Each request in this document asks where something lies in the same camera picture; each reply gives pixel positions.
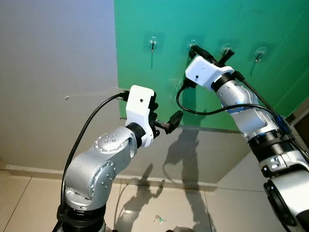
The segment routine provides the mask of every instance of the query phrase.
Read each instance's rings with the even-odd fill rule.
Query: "white wall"
[[[0,156],[8,164],[62,170],[88,115],[111,92],[64,97],[112,86],[112,0],[0,1]],[[78,151],[123,124],[118,103],[111,103],[93,120]],[[239,134],[177,129],[141,150],[123,174],[142,175],[153,163],[151,176],[164,178],[168,158],[171,178],[216,183],[248,151]]]

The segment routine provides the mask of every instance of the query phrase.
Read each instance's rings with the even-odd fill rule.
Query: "robotic arm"
[[[267,103],[268,109],[263,110],[258,105],[256,91],[244,77],[225,66],[233,54],[229,50],[217,62],[209,52],[192,46],[189,52],[192,61],[185,71],[186,79],[177,94],[177,103],[182,109],[195,113],[179,104],[180,93],[196,85],[213,90],[246,138],[262,174],[269,178],[264,189],[277,218],[288,232],[309,232],[308,154],[297,144],[284,119]],[[210,115],[216,112],[196,113]]]
[[[159,135],[155,126],[171,133],[183,116],[178,111],[168,122],[159,122],[152,89],[132,86],[130,92],[123,94],[124,100],[126,97],[125,126],[98,137],[65,170],[66,205],[58,208],[58,223],[53,231],[105,231],[106,202],[117,174],[129,165],[139,147],[149,146]]]

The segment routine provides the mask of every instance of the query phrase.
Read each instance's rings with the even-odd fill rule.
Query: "green wall panel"
[[[308,93],[308,0],[115,0],[119,87],[141,85],[157,93],[159,119],[179,108],[175,96],[184,77],[190,40],[219,59],[225,43],[235,55],[227,65],[240,71],[281,114],[288,116]],[[157,44],[151,53],[151,36]],[[267,51],[255,63],[259,47]],[[220,108],[205,88],[186,90],[181,102],[198,111]],[[126,116],[120,104],[121,116]],[[182,124],[235,130],[228,113]]]

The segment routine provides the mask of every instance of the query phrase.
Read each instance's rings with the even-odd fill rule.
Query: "floor tile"
[[[5,232],[51,231],[56,224],[61,180],[32,178]],[[113,185],[107,211],[115,213],[120,185]],[[107,223],[113,218],[106,217]]]
[[[263,184],[267,181],[261,173],[258,161],[250,152],[219,182],[219,188],[239,189],[264,192]]]
[[[12,176],[0,171],[0,232],[4,231],[30,177]]]
[[[263,192],[217,189],[206,192],[212,232],[282,232]]]
[[[156,216],[162,218],[162,224]],[[158,232],[184,226],[210,232],[204,192],[122,185],[115,229],[119,232]]]
[[[120,192],[120,184],[113,184],[110,196],[106,204],[105,223],[109,228],[114,227],[114,219],[116,217],[117,202]]]

